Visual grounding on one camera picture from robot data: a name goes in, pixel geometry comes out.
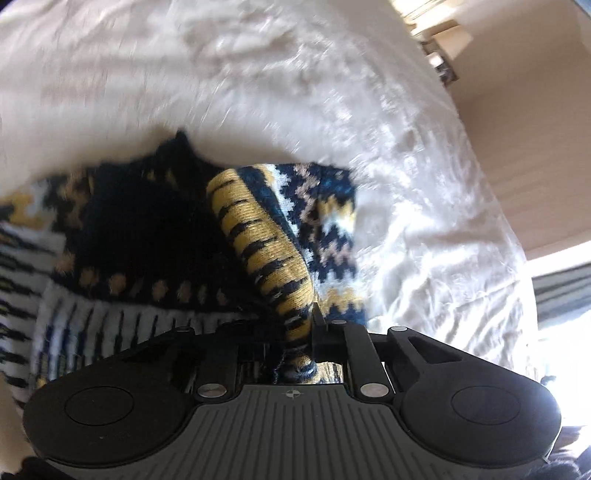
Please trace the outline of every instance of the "metal screw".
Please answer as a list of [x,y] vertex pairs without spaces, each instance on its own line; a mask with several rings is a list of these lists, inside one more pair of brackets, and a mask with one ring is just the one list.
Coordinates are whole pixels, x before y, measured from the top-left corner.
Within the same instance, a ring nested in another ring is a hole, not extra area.
[[381,383],[366,383],[361,387],[361,393],[369,398],[385,397],[389,392],[390,389]]
[[197,389],[197,393],[204,398],[223,397],[228,390],[219,383],[206,383]]

